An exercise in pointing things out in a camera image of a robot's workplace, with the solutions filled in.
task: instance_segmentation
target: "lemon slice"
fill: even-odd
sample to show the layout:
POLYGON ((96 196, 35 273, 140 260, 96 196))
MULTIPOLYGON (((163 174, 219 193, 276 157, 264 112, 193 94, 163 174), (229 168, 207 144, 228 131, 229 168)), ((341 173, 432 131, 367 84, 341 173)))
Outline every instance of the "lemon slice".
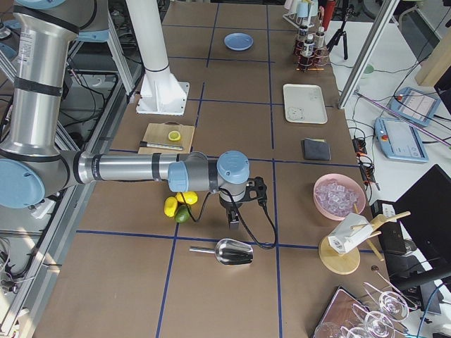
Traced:
POLYGON ((169 141, 180 141, 182 135, 177 130, 173 130, 168 134, 169 141))

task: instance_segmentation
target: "blue plate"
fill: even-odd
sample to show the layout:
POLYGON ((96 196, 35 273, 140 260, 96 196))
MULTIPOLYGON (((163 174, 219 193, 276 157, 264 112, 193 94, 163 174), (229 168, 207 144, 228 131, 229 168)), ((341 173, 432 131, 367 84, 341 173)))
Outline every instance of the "blue plate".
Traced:
POLYGON ((254 39, 245 33, 232 33, 224 38, 224 44, 233 51, 245 51, 254 43, 254 39))

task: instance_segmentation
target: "white tray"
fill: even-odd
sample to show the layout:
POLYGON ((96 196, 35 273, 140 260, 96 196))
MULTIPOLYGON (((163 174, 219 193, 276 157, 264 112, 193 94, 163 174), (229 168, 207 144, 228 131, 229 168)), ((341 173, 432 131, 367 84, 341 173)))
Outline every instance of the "white tray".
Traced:
POLYGON ((319 86, 311 84, 284 84, 283 101, 285 118, 293 123, 327 122, 323 93, 319 86))

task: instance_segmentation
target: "pink bowl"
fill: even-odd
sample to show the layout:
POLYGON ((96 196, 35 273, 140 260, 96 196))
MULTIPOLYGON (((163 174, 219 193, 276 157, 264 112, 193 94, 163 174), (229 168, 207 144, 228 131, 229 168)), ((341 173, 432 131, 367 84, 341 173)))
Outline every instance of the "pink bowl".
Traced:
POLYGON ((321 176, 315 182, 315 185, 313 188, 313 201, 315 203, 316 208, 318 209, 318 211, 320 213, 325 215, 327 218, 330 218, 331 220, 344 220, 345 219, 344 217, 334 215, 334 214, 330 213, 329 211, 327 211, 325 208, 323 208, 321 206, 318 199, 316 198, 316 195, 315 195, 316 188, 319 187, 320 185, 327 183, 327 181, 330 181, 330 180, 335 180, 335 181, 337 181, 338 184, 346 187, 347 189, 354 190, 358 196, 357 210, 359 211, 359 213, 361 213, 365 209, 365 205, 366 205, 365 192, 357 182, 355 182, 352 178, 349 178, 348 176, 344 176, 341 174, 327 174, 327 175, 321 176))

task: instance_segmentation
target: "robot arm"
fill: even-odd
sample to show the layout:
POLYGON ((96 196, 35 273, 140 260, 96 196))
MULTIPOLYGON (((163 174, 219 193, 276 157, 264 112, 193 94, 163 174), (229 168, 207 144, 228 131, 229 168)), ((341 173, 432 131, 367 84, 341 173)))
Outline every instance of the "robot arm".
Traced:
MULTIPOLYGON (((66 187, 97 180, 167 180, 173 192, 220 192, 229 224, 237 227, 242 202, 266 203, 263 180, 249 179, 249 161, 238 151, 209 160, 201 153, 115 156, 55 147, 68 45, 80 30, 101 37, 108 27, 107 11, 106 0, 16 1, 22 31, 11 128, 0 143, 0 205, 24 208, 66 187)), ((167 74, 168 67, 157 77, 167 74)))

